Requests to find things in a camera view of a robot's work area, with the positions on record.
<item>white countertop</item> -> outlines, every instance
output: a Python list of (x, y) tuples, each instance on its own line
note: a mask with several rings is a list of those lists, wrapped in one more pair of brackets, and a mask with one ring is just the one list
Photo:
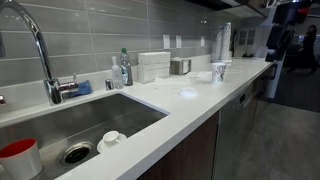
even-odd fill
[[(68, 100), (59, 106), (52, 107), (44, 104), (0, 115), (0, 127), (115, 93), (124, 94), (169, 115), (57, 179), (136, 179), (248, 86), (271, 64), (265, 62), (264, 59), (235, 59), (232, 65), (227, 67), (223, 83), (197, 80), (190, 84), (170, 85), (169, 81), (172, 79), (179, 81), (179, 79), (186, 78), (185, 76), (174, 76), (167, 80), (167, 84), (164, 82), (161, 88), (156, 83), (135, 83), (120, 91), (99, 90), (91, 95)], [(204, 68), (210, 69), (210, 66), (207, 64), (204, 65)], [(198, 96), (182, 97), (179, 92), (184, 87), (196, 88), (199, 92)]]

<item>kitchen sink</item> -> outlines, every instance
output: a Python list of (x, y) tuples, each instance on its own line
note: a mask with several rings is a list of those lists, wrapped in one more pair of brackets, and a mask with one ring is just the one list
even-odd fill
[[(0, 129), (0, 147), (37, 139), (44, 169), (34, 179), (54, 179), (98, 155), (112, 130), (127, 137), (167, 116), (122, 94), (111, 95)], [(10, 179), (0, 165), (0, 179)]]

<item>bottle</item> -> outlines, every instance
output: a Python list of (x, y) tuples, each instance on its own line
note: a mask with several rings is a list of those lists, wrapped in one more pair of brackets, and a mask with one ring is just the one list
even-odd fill
[(126, 48), (122, 48), (121, 52), (122, 81), (125, 86), (132, 86), (133, 81), (129, 54), (127, 54)]
[(122, 70), (117, 65), (117, 57), (112, 56), (112, 79), (113, 79), (113, 86), (116, 89), (122, 89), (123, 88), (123, 82), (122, 82)]

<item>sink drain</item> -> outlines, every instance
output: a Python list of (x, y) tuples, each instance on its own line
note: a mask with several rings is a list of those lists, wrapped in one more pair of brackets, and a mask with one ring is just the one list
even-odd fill
[(71, 146), (60, 158), (61, 165), (73, 165), (85, 159), (91, 152), (92, 145), (87, 142)]

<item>stainless steel dishwasher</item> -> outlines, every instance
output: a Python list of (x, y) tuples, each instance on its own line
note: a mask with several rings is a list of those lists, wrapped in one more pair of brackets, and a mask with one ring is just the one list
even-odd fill
[(256, 104), (249, 85), (220, 109), (214, 165), (214, 180), (236, 180), (239, 159), (248, 132), (253, 126)]

